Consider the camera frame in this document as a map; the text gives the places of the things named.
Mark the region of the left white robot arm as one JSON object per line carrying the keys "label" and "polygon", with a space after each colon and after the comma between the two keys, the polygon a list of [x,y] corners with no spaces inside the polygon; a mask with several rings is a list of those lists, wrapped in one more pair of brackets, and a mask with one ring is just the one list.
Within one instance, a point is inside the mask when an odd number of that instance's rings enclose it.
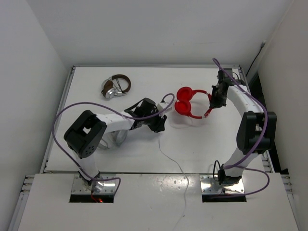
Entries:
{"label": "left white robot arm", "polygon": [[119,114],[84,111],[65,132],[64,140],[76,156],[79,174],[85,184],[91,186],[100,176],[93,156],[99,146],[104,149],[119,147],[128,131],[143,125],[155,133],[164,131],[167,106],[165,101],[155,103],[144,98]]}

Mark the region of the red headphones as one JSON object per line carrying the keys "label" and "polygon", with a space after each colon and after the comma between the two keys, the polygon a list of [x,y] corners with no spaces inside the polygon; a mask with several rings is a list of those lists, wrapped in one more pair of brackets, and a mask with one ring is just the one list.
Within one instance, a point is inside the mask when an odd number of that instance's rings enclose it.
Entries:
{"label": "red headphones", "polygon": [[211,101],[211,94],[205,90],[193,90],[190,87],[182,87],[178,90],[176,95],[177,101],[174,104],[175,111],[182,116],[187,116],[193,119],[207,118],[212,111],[211,108],[209,108],[203,116],[196,116],[191,113],[192,106],[190,100],[197,93],[205,94],[209,101]]}

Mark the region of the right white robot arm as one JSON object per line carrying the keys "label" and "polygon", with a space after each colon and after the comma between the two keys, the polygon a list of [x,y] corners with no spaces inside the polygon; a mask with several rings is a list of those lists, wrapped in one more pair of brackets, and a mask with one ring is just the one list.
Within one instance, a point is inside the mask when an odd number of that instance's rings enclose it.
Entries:
{"label": "right white robot arm", "polygon": [[210,109],[226,106],[230,100],[242,120],[236,135],[236,149],[229,160],[219,167],[218,183],[233,185],[239,182],[245,168],[274,146],[277,115],[268,112],[240,80],[225,70],[218,71],[218,82],[212,87]]}

